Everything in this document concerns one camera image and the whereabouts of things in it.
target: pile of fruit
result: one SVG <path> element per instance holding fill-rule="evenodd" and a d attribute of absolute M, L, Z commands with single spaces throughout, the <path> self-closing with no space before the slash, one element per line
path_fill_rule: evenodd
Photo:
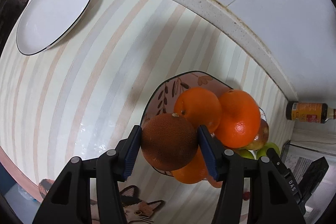
<path fill-rule="evenodd" d="M 219 98 L 201 87 L 181 93 L 174 113 L 153 117 L 143 128 L 141 148 L 147 162 L 162 171 L 171 171 L 180 182 L 192 184 L 207 179 L 221 187 L 209 174 L 198 146 L 197 128 L 206 125 L 209 132 L 242 157 L 256 159 L 272 147 L 268 125 L 260 118 L 254 99 L 242 90 L 229 90 Z"/>

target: blue gripper pad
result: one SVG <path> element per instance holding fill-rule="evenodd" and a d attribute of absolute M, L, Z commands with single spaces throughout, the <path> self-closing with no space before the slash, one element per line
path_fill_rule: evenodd
<path fill-rule="evenodd" d="M 214 180 L 217 180 L 219 178 L 217 164 L 221 161 L 221 153 L 220 151 L 217 151 L 214 140 L 206 126 L 199 126 L 199 128 L 197 128 L 197 134 L 199 146 L 209 175 L 211 175 Z"/>
<path fill-rule="evenodd" d="M 134 126 L 119 154 L 119 158 L 124 160 L 123 177 L 125 180 L 132 174 L 135 160 L 137 159 L 140 149 L 141 133 L 141 126 Z"/>

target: plate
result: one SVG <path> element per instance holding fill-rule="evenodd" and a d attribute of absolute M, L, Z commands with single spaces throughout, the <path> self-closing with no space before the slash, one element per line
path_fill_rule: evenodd
<path fill-rule="evenodd" d="M 188 71 L 176 75 L 161 83 L 154 91 L 142 114 L 141 127 L 144 128 L 148 121 L 156 115 L 173 113 L 179 95 L 196 86 L 212 91 L 217 97 L 232 90 L 230 86 L 202 71 Z M 266 122 L 265 112 L 261 108 L 259 111 L 260 117 Z M 172 176 L 171 172 L 154 169 L 163 175 Z"/>
<path fill-rule="evenodd" d="M 60 41 L 79 21 L 90 0 L 31 0 L 16 32 L 24 55 L 39 53 Z"/>

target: green fruit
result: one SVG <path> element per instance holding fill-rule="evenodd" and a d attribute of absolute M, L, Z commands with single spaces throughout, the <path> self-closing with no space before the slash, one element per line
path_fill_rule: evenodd
<path fill-rule="evenodd" d="M 268 148 L 273 148 L 275 152 L 280 156 L 280 149 L 275 143 L 266 143 L 263 148 L 259 149 L 257 152 L 257 159 L 259 159 L 262 156 L 267 156 L 266 152 Z"/>
<path fill-rule="evenodd" d="M 254 156 L 249 150 L 242 149 L 242 150 L 237 150 L 236 152 L 243 158 L 254 160 Z"/>

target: cat whiskers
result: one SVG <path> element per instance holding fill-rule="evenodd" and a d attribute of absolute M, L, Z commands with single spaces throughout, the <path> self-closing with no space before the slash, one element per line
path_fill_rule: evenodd
<path fill-rule="evenodd" d="M 149 224 L 152 224 L 154 222 L 153 220 L 150 220 L 148 217 L 145 217 L 145 216 L 138 216 L 138 219 L 141 221 L 147 222 Z"/>

